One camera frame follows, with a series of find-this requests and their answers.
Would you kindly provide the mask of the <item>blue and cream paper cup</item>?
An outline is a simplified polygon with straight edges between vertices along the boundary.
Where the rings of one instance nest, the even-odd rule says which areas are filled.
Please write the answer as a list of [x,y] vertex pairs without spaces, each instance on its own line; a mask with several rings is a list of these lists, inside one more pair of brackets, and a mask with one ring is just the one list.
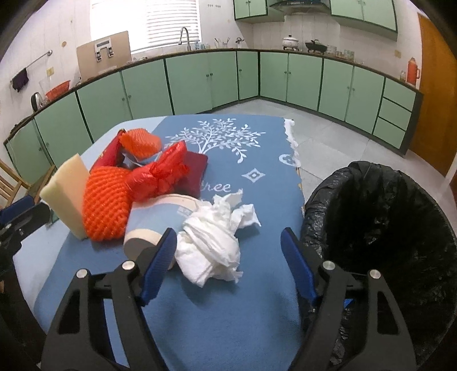
[[184,221],[200,204],[194,197],[176,193],[133,203],[123,243],[127,258],[135,261],[144,249],[158,245],[167,228],[182,231]]

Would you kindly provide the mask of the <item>white tissue paper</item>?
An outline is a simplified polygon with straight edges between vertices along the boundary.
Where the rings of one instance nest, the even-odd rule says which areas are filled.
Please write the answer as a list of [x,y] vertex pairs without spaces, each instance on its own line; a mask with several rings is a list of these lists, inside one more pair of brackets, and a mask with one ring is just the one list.
[[174,258],[184,277],[198,287],[211,278],[239,282],[241,250],[239,229],[261,223],[253,204],[242,203],[243,190],[224,196],[215,195],[211,202],[201,201],[186,218],[177,235]]

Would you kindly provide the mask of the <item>cream foam sponge block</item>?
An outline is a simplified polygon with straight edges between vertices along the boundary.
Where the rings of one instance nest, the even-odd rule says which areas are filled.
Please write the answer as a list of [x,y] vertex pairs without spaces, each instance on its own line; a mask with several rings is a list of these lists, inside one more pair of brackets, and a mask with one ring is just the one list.
[[66,160],[40,191],[40,198],[78,239],[87,237],[83,224],[83,198],[89,171],[79,154]]

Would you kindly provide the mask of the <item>dark red scouring pad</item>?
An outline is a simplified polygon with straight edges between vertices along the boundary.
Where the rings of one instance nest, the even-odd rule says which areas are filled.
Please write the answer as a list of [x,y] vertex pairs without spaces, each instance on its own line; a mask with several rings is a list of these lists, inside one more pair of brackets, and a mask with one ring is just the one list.
[[199,199],[201,182],[208,165],[208,160],[207,155],[188,152],[184,158],[184,164],[188,168],[188,173],[176,184],[175,192]]

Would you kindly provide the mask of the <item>large orange foam net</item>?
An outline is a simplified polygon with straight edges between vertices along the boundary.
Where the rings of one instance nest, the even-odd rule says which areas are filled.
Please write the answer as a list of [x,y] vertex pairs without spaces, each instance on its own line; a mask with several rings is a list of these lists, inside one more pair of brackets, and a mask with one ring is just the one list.
[[90,172],[83,198],[83,224],[93,241],[125,235],[133,201],[126,187],[128,169],[101,166]]

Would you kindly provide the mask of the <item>red plastic bag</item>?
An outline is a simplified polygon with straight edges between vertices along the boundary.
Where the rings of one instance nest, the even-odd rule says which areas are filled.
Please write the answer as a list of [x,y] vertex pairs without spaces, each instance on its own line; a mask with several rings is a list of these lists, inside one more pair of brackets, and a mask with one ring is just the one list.
[[146,166],[135,168],[125,178],[125,184],[133,202],[165,195],[174,185],[189,173],[184,164],[187,155],[185,141],[172,144],[159,159]]

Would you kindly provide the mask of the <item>red paper packet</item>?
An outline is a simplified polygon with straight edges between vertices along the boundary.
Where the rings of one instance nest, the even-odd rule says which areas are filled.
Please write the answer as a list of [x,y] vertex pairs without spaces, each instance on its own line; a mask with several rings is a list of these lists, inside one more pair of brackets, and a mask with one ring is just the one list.
[[122,136],[126,133],[125,129],[118,131],[116,136],[111,140],[107,147],[103,150],[101,155],[98,156],[97,160],[90,169],[90,172],[99,167],[118,167],[122,164],[124,155],[122,154],[123,147],[121,143]]

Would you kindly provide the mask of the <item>green kitchen cabinets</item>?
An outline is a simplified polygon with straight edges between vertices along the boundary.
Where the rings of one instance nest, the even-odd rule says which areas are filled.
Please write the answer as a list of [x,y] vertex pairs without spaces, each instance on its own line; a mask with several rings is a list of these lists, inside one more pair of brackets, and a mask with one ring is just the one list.
[[[270,7],[271,1],[233,1],[236,21],[261,18],[283,21],[285,14]],[[397,32],[396,9],[393,1],[330,1],[331,13],[338,19],[350,19]]]
[[81,83],[13,127],[3,144],[28,182],[127,120],[202,114],[262,98],[327,118],[405,155],[422,93],[337,58],[260,49],[178,53]]

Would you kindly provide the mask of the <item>wooden chair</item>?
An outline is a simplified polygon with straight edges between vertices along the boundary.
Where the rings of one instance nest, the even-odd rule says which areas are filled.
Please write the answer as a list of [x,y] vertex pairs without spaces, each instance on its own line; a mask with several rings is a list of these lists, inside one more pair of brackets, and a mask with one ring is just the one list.
[[4,161],[1,161],[1,209],[12,205],[21,189],[26,190],[25,195],[30,195],[35,204],[39,203],[41,200],[41,191],[50,181],[56,170],[56,166],[52,165],[37,181],[29,183],[4,163]]

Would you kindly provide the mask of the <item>small orange foam net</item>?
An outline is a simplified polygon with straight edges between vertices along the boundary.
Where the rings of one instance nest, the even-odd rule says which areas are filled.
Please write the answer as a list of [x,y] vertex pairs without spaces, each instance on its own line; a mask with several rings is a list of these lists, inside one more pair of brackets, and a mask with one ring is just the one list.
[[122,148],[137,160],[150,158],[162,148],[161,139],[144,128],[126,131],[119,140]]

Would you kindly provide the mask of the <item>steel electric kettle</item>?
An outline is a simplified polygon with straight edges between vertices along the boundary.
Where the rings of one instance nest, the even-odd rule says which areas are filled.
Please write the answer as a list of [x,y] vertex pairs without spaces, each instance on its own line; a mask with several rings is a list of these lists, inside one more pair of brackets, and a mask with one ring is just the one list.
[[39,92],[35,92],[31,96],[31,106],[34,112],[39,111],[44,106],[43,97]]

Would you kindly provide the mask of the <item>black wok on stove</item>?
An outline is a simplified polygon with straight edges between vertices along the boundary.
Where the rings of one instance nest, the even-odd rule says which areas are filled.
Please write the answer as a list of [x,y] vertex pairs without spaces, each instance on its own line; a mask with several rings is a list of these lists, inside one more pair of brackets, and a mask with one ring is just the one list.
[[306,49],[309,53],[320,53],[325,54],[328,47],[320,43],[317,39],[312,39],[311,41],[305,42]]

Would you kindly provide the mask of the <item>cardboard box with print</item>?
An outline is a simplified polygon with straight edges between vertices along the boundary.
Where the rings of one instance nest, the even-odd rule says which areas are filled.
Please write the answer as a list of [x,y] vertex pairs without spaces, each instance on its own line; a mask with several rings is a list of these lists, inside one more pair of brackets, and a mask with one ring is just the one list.
[[77,62],[82,81],[118,69],[131,61],[127,31],[77,47]]

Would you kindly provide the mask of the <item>white cooking pot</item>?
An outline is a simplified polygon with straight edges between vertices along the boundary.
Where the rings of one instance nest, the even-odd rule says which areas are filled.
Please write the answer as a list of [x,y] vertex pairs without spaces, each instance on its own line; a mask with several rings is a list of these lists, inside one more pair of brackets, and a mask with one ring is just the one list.
[[283,50],[299,50],[299,40],[294,38],[292,35],[282,38]]

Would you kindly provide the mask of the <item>dark cloth on rail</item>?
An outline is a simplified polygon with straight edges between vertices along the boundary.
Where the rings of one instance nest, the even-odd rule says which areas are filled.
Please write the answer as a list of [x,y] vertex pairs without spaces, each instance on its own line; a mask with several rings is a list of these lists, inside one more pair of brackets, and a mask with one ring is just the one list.
[[29,82],[29,77],[26,68],[20,70],[13,78],[12,78],[12,88],[16,92],[20,92]]

